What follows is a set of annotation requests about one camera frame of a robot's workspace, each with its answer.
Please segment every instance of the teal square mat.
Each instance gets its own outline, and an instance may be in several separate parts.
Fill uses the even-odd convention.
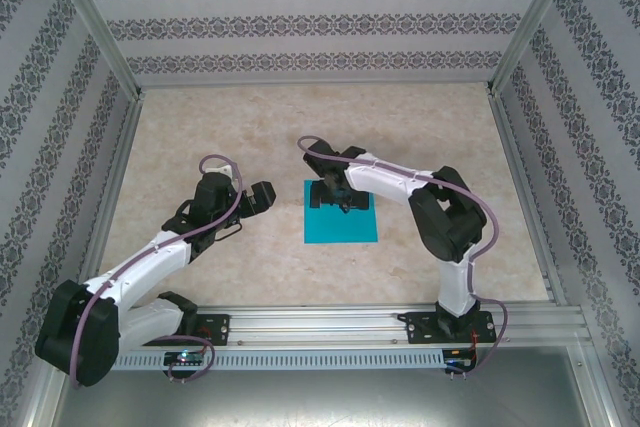
[[[369,210],[351,210],[345,214],[337,205],[309,207],[311,182],[304,181],[304,242],[305,244],[335,244],[377,242],[376,207],[369,194]]]

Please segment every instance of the damask wall pattern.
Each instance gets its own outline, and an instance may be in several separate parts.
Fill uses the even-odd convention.
[[[77,279],[129,101],[70,0],[0,0],[0,425],[52,292]]]
[[[639,7],[554,0],[501,95],[623,425],[640,425]]]
[[[531,2],[95,1],[141,85],[486,81]]]

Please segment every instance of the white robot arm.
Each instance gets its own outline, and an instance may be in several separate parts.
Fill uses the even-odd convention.
[[[318,140],[309,150],[311,153],[354,159],[353,162],[337,162],[319,159],[310,153],[304,155],[305,162],[323,178],[312,184],[312,207],[321,203],[338,204],[345,213],[353,208],[366,209],[368,193],[410,207],[425,247],[438,260],[439,307],[460,318],[476,305],[476,299],[469,292],[467,273],[473,267],[469,257],[482,238],[486,217],[474,202],[416,178],[420,175],[435,177],[466,189],[454,169],[444,167],[438,172],[416,171],[384,161],[385,166],[411,172],[413,176],[407,177],[377,166],[380,159],[358,147],[350,147],[339,154],[328,143]],[[369,161],[369,165],[362,165],[358,160]],[[438,201],[448,201],[450,206],[444,210]]]
[[[229,234],[233,235],[241,230],[241,219],[265,212],[273,205],[276,195],[271,183],[258,182],[251,190],[251,196],[246,191],[241,193],[237,207],[224,221],[207,229],[233,208],[238,196],[228,170],[209,169],[198,183],[194,198],[178,208],[147,246],[84,284],[68,280],[55,290],[36,341],[36,355],[69,373],[78,319],[100,289],[104,290],[88,312],[77,356],[76,378],[83,385],[101,380],[119,353],[162,336],[193,335],[197,306],[184,297],[165,292],[145,306],[134,305],[162,279],[194,261],[216,241],[218,232],[236,226]],[[167,242],[196,229],[203,231]],[[153,251],[139,258],[149,248]],[[134,258],[139,260],[128,265]],[[112,280],[125,264],[128,268]]]

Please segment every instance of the beige floor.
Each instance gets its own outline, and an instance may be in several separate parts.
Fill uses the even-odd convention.
[[[366,148],[412,168],[450,165],[495,209],[497,246],[477,266],[476,290],[547,299],[484,87],[244,86],[153,90],[145,99],[102,271],[141,248],[191,198],[198,161],[222,153],[247,184],[273,182],[274,207],[214,245],[152,292],[200,305],[432,302],[439,276],[408,209],[376,199],[376,244],[306,245],[303,181],[314,178],[296,139]]]

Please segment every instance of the purple cable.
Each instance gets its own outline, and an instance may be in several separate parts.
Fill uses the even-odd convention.
[[[481,249],[478,249],[476,252],[474,252],[469,256],[469,268],[467,269],[467,288],[469,289],[469,293],[471,294],[471,296],[474,299],[478,300],[479,302],[485,302],[487,304],[497,304],[498,306],[500,306],[500,308],[502,309],[502,313],[504,315],[504,320],[502,321],[502,327],[500,328],[500,332],[496,337],[496,341],[491,346],[491,348],[489,349],[489,352],[487,352],[487,355],[485,355],[482,362],[475,369],[473,369],[472,372],[475,374],[475,372],[477,372],[480,369],[480,367],[483,367],[495,353],[496,349],[498,348],[498,345],[502,341],[502,337],[504,336],[505,331],[507,330],[507,323],[509,321],[509,313],[507,312],[507,306],[504,304],[504,302],[497,299],[487,299],[484,297],[480,297],[473,292],[473,263],[478,257],[487,253],[489,249],[491,249],[496,244],[496,242],[498,241],[498,235],[500,234],[498,218],[496,217],[496,214],[493,212],[493,210],[491,210],[491,207],[489,207],[489,204],[487,204],[484,200],[482,200],[480,197],[478,197],[474,193],[458,185],[452,184],[450,182],[445,182],[444,180],[434,179],[433,177],[429,177],[427,175],[414,175],[414,173],[411,172],[410,170],[402,169],[400,167],[396,167],[395,165],[389,165],[385,162],[373,161],[369,159],[357,159],[357,158],[345,159],[344,157],[339,157],[336,155],[325,155],[325,154],[319,154],[317,152],[313,152],[309,150],[307,147],[305,147],[304,145],[302,145],[302,142],[304,142],[305,140],[315,140],[315,141],[321,140],[323,142],[326,142],[326,140],[316,135],[303,135],[298,139],[298,142],[297,142],[298,147],[302,151],[304,151],[305,153],[313,157],[316,157],[318,159],[324,159],[324,160],[333,160],[337,162],[346,162],[349,164],[359,164],[359,165],[369,165],[369,166],[375,165],[376,168],[387,170],[389,172],[393,172],[395,174],[408,177],[410,179],[416,178],[418,180],[422,180],[423,182],[429,182],[435,185],[439,185],[440,187],[451,189],[471,199],[475,203],[477,203],[480,207],[482,207],[482,210],[484,210],[484,212],[487,214],[487,217],[491,219],[491,225],[493,226],[493,235],[491,236],[491,239],[489,239],[489,242],[487,242]]]
[[[216,350],[213,348],[213,344],[211,342],[209,342],[207,339],[203,339],[202,337],[194,337],[192,335],[165,335],[164,337],[158,337],[155,340],[191,340],[193,342],[200,342],[202,345],[204,345],[205,349],[207,347],[209,347],[209,350],[211,350],[211,359],[209,359],[209,362],[207,363],[207,365],[205,365],[202,370],[199,370],[199,371],[195,372],[194,374],[191,374],[189,377],[186,377],[184,379],[177,379],[172,375],[173,368],[176,365],[180,365],[180,363],[179,362],[174,362],[174,363],[170,364],[169,365],[169,370],[167,372],[167,376],[169,377],[169,380],[171,382],[178,381],[181,384],[184,384],[185,382],[191,382],[193,380],[196,380],[196,379],[202,377],[204,374],[206,374],[211,369],[211,367],[213,366],[213,363],[216,360]]]
[[[69,378],[71,379],[71,385],[73,386],[74,389],[77,389],[77,388],[80,387],[80,383],[78,382],[78,379],[77,379],[78,353],[80,351],[80,342],[82,341],[82,333],[84,332],[84,327],[85,327],[85,325],[87,323],[87,319],[89,318],[89,312],[91,312],[91,309],[93,308],[95,303],[98,301],[100,296],[105,292],[105,290],[107,290],[109,287],[113,286],[111,281],[118,280],[118,278],[122,274],[124,274],[129,268],[131,268],[131,266],[135,265],[137,262],[139,262],[140,260],[145,258],[147,255],[155,252],[157,249],[162,249],[162,248],[166,247],[167,245],[171,245],[171,244],[173,244],[175,242],[179,242],[180,240],[184,240],[184,239],[186,239],[188,237],[191,237],[193,235],[197,235],[197,234],[199,234],[201,232],[204,232],[206,230],[212,229],[213,227],[221,224],[222,222],[224,222],[225,220],[227,220],[229,218],[229,216],[233,213],[233,211],[236,210],[236,207],[238,207],[238,204],[240,204],[240,199],[242,197],[242,176],[240,175],[240,170],[238,169],[237,164],[235,162],[233,162],[231,159],[229,159],[229,158],[227,158],[227,157],[225,157],[223,155],[218,155],[218,154],[207,155],[207,156],[202,158],[202,160],[200,161],[200,164],[198,165],[198,169],[200,170],[201,174],[204,175],[204,173],[205,173],[205,171],[204,171],[204,163],[207,160],[210,160],[210,159],[220,159],[220,160],[226,162],[227,164],[229,164],[231,166],[233,174],[238,179],[238,194],[236,195],[236,198],[233,201],[233,204],[231,204],[231,207],[229,208],[229,210],[227,210],[227,212],[225,212],[224,215],[222,215],[222,217],[214,220],[210,224],[207,224],[207,225],[205,225],[203,227],[199,227],[197,229],[194,229],[191,232],[187,232],[186,234],[178,235],[178,236],[173,237],[171,239],[165,240],[164,242],[160,242],[157,246],[149,247],[147,250],[144,250],[144,251],[140,252],[138,255],[136,255],[131,260],[126,262],[122,267],[120,267],[111,277],[109,277],[109,279],[107,281],[105,281],[104,284],[102,284],[100,286],[100,288],[96,291],[96,293],[93,294],[91,299],[89,299],[89,302],[87,302],[87,306],[84,308],[84,311],[82,312],[82,315],[80,316],[80,320],[78,321],[78,327],[76,329],[76,335],[73,338],[73,346],[71,348],[71,360],[69,362]],[[211,351],[213,352],[213,345],[210,342],[206,341],[205,339],[200,339],[200,337],[194,337],[194,338],[191,338],[191,339],[187,338],[188,336],[173,336],[173,337],[174,338],[175,337],[180,337],[180,339],[183,339],[183,340],[199,339],[199,340],[196,340],[196,341],[197,342],[202,342],[203,345],[205,345],[207,347],[210,347]],[[199,371],[198,374],[204,375],[204,372],[207,372],[207,370],[210,367],[211,366],[207,366],[204,370]]]

